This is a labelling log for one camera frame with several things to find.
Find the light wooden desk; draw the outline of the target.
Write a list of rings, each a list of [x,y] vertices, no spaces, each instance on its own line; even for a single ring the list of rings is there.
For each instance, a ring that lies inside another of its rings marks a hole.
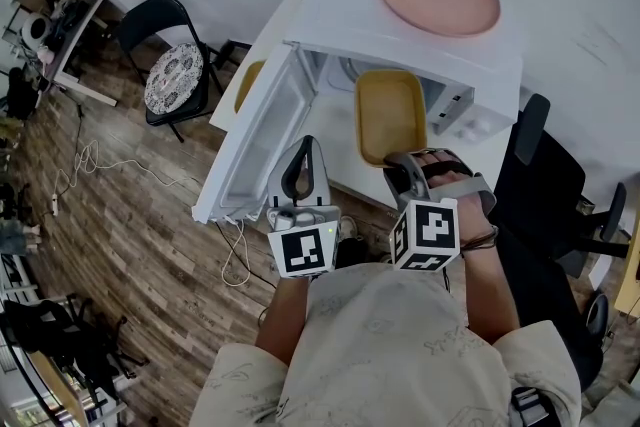
[[[632,318],[640,318],[640,210],[636,216],[614,308]]]

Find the black folding chair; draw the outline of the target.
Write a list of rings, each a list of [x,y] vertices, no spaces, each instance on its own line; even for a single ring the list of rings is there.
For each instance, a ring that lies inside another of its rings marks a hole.
[[[192,38],[187,43],[196,43],[200,48],[204,59],[202,76],[191,97],[175,111],[163,115],[155,115],[146,107],[146,104],[145,109],[146,122],[149,125],[153,127],[167,125],[176,138],[183,142],[184,138],[179,134],[176,125],[208,114],[206,107],[209,103],[210,85],[214,85],[220,94],[224,93],[216,71],[226,63],[238,64],[237,61],[231,58],[233,48],[226,45],[216,50],[201,41],[186,8],[178,0],[146,0],[142,2],[125,14],[116,29],[115,35],[145,93],[145,85],[151,69],[146,71],[140,68],[135,63],[132,51],[148,38],[157,35],[163,30],[176,27],[187,28]]]

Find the white round device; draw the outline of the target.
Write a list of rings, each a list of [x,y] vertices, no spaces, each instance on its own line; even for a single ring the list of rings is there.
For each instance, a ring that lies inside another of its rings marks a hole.
[[[51,31],[51,20],[45,15],[33,12],[25,19],[21,28],[21,38],[30,50],[37,52]]]

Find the patterned round seat cushion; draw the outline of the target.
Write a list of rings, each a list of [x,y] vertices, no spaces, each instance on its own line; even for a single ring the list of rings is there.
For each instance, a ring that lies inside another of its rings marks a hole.
[[[198,86],[203,66],[204,59],[196,43],[170,48],[149,72],[144,93],[146,107],[155,115],[181,107]]]

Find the white microwave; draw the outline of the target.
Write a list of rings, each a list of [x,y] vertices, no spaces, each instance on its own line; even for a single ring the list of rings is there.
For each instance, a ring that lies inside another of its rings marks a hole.
[[[412,72],[426,94],[427,135],[478,144],[511,131],[516,121],[522,54],[522,31],[508,4],[488,32],[449,38],[409,25],[383,0],[301,0],[225,131],[193,218],[205,223],[259,216],[278,158],[309,135],[299,131],[316,98],[348,95],[354,106],[346,60],[364,70]]]

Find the black swivel chair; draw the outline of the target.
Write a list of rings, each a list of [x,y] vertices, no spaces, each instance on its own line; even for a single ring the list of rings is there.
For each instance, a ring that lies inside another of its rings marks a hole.
[[[56,404],[50,406],[22,363],[17,368],[51,423],[63,427],[76,422],[95,427],[126,408],[116,380],[136,378],[136,367],[149,364],[124,351],[120,333],[128,323],[124,316],[111,325],[106,316],[92,311],[93,300],[76,305],[69,294],[63,302],[41,300],[21,304],[4,300],[0,304],[0,335],[11,356],[17,350],[44,385]]]

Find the brown wrist band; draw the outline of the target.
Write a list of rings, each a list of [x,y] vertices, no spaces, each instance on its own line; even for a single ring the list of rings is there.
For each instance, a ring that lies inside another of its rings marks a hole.
[[[490,233],[482,235],[469,242],[463,243],[461,245],[461,257],[464,258],[465,255],[469,252],[494,248],[496,246],[496,239],[498,234],[499,228],[495,225],[492,225]]]

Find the person's left forearm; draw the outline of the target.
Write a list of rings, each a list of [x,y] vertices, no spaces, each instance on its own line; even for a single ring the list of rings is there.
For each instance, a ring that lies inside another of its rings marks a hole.
[[[309,279],[282,278],[258,330],[255,346],[289,366],[306,323]]]

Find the person's cream shirt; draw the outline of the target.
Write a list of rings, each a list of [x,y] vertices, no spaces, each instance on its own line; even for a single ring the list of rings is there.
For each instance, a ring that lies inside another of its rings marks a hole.
[[[431,275],[362,264],[311,283],[289,363],[221,347],[189,427],[524,427],[519,388],[579,426],[579,379],[551,322],[488,343]]]

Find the yellow tray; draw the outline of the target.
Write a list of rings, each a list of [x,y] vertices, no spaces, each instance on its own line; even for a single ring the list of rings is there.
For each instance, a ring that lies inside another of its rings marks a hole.
[[[386,166],[392,153],[427,147],[426,112],[421,83],[404,70],[370,70],[355,84],[356,141],[364,162]]]
[[[260,71],[262,70],[265,61],[257,61],[252,63],[241,81],[240,87],[238,89],[235,103],[234,103],[234,112],[238,113],[242,107],[242,104],[248,95],[250,89],[252,88],[256,78],[258,77]]]

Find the black harness buckle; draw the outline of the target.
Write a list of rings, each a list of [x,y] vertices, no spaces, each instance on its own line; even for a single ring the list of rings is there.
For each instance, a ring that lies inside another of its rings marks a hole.
[[[512,391],[511,405],[520,418],[520,427],[534,427],[550,417],[539,392],[532,387],[515,388]]]

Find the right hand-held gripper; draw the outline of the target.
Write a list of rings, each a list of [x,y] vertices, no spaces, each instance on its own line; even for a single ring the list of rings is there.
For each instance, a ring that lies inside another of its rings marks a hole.
[[[394,267],[404,271],[443,270],[461,255],[458,201],[477,194],[487,214],[496,204],[493,192],[479,174],[431,188],[410,153],[391,153],[384,163],[384,178],[400,213],[389,235]]]

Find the person's black trousers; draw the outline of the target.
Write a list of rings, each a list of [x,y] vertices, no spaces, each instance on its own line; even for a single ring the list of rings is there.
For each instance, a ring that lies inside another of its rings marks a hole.
[[[336,269],[365,263],[391,264],[392,258],[389,253],[372,253],[367,242],[362,238],[345,238],[338,243],[335,258]]]

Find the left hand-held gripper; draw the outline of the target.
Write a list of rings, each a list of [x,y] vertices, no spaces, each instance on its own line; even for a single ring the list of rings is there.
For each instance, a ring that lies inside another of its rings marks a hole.
[[[268,179],[268,194],[271,205],[330,204],[324,158],[313,136],[302,137],[280,156]],[[340,209],[332,205],[270,208],[268,240],[279,275],[299,278],[333,271],[340,217]]]

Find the black office chair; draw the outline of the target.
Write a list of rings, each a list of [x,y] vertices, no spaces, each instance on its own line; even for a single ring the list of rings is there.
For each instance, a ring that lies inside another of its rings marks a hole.
[[[625,259],[628,247],[612,242],[625,206],[624,184],[608,210],[578,209],[586,174],[544,127],[550,102],[532,95],[513,125],[489,215],[499,228],[497,250],[522,325],[553,322],[576,368],[582,389],[599,374],[608,319],[600,293],[581,312],[561,266],[563,258],[598,253]]]

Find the person's right forearm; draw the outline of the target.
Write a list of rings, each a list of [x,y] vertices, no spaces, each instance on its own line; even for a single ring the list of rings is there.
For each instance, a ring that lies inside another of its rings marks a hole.
[[[463,253],[469,329],[489,344],[520,327],[514,298],[496,245]]]

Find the white side table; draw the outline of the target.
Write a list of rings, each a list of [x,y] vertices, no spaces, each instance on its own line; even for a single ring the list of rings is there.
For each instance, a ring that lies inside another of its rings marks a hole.
[[[110,33],[110,25],[96,15],[103,1],[0,0],[0,43],[10,45],[16,58],[31,66],[47,86],[71,89],[114,107],[116,99],[84,85],[78,74],[66,69],[90,22],[95,22],[103,33]],[[52,22],[52,31],[37,52],[30,50],[21,38],[25,19],[33,12],[47,16]]]

